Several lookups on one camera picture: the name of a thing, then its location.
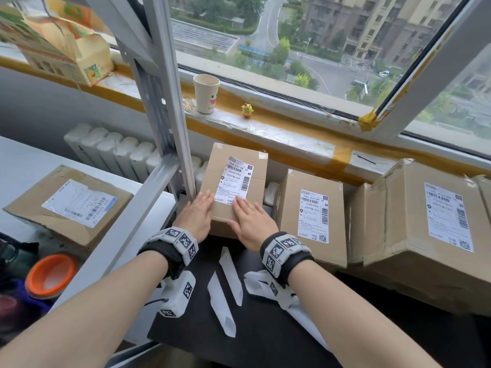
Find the forearm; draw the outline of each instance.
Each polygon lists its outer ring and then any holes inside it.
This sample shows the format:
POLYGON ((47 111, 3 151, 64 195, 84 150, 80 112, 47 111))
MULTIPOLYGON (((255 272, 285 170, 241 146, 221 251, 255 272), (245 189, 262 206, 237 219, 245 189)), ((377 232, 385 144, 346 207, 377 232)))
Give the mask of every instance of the forearm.
POLYGON ((394 323, 314 261, 300 262, 288 283, 343 367, 440 367, 394 323))
POLYGON ((104 366, 168 270, 148 251, 44 316, 0 351, 0 366, 104 366))

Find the yellow chick figurine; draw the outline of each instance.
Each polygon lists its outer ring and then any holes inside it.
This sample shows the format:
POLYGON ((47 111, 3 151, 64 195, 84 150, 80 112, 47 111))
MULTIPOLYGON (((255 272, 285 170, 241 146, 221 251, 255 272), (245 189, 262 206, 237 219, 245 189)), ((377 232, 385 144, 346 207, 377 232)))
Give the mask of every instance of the yellow chick figurine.
POLYGON ((254 110, 252 109, 252 106, 248 103, 244 103, 242 106, 242 114, 246 119, 249 119, 252 116, 252 113, 254 110))

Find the orange lid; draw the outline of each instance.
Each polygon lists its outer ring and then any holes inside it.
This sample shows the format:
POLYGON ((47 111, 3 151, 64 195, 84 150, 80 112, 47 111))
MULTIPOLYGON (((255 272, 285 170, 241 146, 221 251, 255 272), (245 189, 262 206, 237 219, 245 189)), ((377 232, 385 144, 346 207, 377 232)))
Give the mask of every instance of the orange lid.
POLYGON ((77 273, 77 262, 66 254, 54 254, 37 262, 26 278, 33 297, 50 297, 63 291, 77 273))

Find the white wall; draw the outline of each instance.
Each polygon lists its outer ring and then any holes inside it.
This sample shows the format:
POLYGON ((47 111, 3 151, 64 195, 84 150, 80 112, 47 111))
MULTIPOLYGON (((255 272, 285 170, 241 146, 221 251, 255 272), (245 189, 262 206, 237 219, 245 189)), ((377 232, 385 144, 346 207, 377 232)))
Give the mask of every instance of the white wall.
MULTIPOLYGON (((144 113, 49 80, 0 67, 0 135, 73 160, 77 156, 63 136, 86 122, 153 141, 144 113)), ((208 160, 214 140, 189 132, 191 154, 208 160)), ((270 160, 267 182, 280 182, 288 167, 270 160)))

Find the paper cup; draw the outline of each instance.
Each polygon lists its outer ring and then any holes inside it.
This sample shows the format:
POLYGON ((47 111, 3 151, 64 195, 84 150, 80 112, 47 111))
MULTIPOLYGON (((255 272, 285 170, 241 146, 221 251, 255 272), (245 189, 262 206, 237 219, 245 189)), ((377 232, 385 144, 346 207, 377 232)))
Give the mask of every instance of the paper cup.
POLYGON ((210 114, 217 103, 220 80, 210 75, 196 75, 193 77, 194 92, 196 93, 196 109, 204 114, 210 114))

